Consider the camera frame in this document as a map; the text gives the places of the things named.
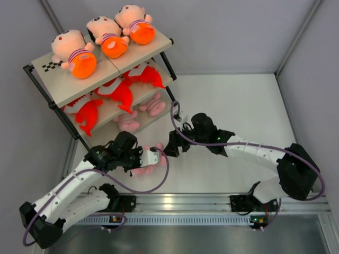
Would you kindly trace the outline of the red plush fish white face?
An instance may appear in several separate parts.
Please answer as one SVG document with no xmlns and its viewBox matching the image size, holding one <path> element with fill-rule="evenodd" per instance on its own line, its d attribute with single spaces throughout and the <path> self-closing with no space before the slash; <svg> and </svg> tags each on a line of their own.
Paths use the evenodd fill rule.
<svg viewBox="0 0 339 254">
<path fill-rule="evenodd" d="M 99 119 L 99 107 L 103 104 L 101 99 L 92 99 L 91 94 L 85 94 L 66 104 L 61 109 L 66 114 L 75 115 L 79 128 L 89 137 Z"/>
</svg>

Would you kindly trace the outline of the pink plush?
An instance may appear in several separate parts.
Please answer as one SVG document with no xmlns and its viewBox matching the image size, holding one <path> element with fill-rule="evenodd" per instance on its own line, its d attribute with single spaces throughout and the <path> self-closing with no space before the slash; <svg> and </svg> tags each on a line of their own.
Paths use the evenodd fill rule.
<svg viewBox="0 0 339 254">
<path fill-rule="evenodd" d="M 132 111 L 131 114 L 122 113 L 113 118 L 113 121 L 117 123 L 121 131 L 133 132 L 140 127 L 140 123 L 136 121 L 137 115 L 138 112 L 136 110 Z"/>
<path fill-rule="evenodd" d="M 158 116 L 166 108 L 166 103 L 161 99 L 161 92 L 155 93 L 152 98 L 139 103 L 139 110 L 147 112 L 150 116 Z"/>
<path fill-rule="evenodd" d="M 159 148 L 161 150 L 164 149 L 164 145 L 161 142 L 156 143 L 155 147 Z M 150 146 L 143 146 L 144 153 L 145 153 L 145 151 L 150 151 L 150 149 L 151 149 Z M 145 174 L 150 174 L 150 173 L 153 172 L 153 170 L 155 168 L 165 166 L 165 164 L 166 164 L 165 157 L 161 154 L 161 152 L 159 152 L 157 150 L 155 151 L 155 153 L 157 155 L 157 159 L 155 160 L 155 162 L 157 162 L 157 163 L 155 163 L 154 160 L 153 160 L 151 162 L 151 164 L 146 166 L 146 167 L 133 169 L 131 171 L 131 176 L 141 176 L 141 175 L 145 175 Z"/>
</svg>

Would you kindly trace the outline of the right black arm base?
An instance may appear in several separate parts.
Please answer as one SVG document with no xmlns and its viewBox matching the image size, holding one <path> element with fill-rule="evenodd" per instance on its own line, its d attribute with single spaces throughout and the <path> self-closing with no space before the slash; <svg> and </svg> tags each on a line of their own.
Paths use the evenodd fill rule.
<svg viewBox="0 0 339 254">
<path fill-rule="evenodd" d="M 250 214 L 251 212 L 265 212 L 265 206 L 253 195 L 230 196 L 231 211 L 239 214 Z"/>
</svg>

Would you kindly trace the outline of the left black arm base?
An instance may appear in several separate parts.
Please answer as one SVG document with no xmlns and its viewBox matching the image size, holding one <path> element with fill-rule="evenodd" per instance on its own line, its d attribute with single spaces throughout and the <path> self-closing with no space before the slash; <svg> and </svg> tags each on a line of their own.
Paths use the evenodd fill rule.
<svg viewBox="0 0 339 254">
<path fill-rule="evenodd" d="M 115 211 L 118 213 L 131 213 L 136 208 L 137 197 L 134 195 L 122 195 L 119 197 Z"/>
</svg>

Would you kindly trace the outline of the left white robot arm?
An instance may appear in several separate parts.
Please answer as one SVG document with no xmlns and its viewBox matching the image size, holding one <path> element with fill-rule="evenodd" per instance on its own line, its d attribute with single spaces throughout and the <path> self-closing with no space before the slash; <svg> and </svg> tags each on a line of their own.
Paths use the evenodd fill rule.
<svg viewBox="0 0 339 254">
<path fill-rule="evenodd" d="M 105 146 L 94 146 L 62 182 L 37 201 L 25 202 L 19 213 L 26 231 L 41 249 L 56 243 L 77 221 L 98 211 L 121 211 L 120 193 L 112 184 L 103 184 L 93 194 L 76 202 L 75 199 L 109 171 L 122 167 L 125 171 L 140 166 L 142 147 L 137 138 L 120 132 Z"/>
</svg>

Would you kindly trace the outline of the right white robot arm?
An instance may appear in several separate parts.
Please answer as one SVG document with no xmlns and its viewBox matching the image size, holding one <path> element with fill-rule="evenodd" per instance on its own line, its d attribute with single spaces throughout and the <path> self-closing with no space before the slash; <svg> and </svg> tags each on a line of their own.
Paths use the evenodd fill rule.
<svg viewBox="0 0 339 254">
<path fill-rule="evenodd" d="M 274 172 L 269 180 L 258 181 L 249 191 L 248 206 L 260 210 L 266 203 L 283 197 L 307 200 L 320 170 L 307 151 L 293 143 L 287 148 L 277 148 L 252 143 L 233 132 L 218 129 L 205 113 L 191 118 L 169 133 L 164 149 L 167 156 L 178 157 L 192 145 L 206 147 L 211 153 L 229 158 L 244 159 Z"/>
</svg>

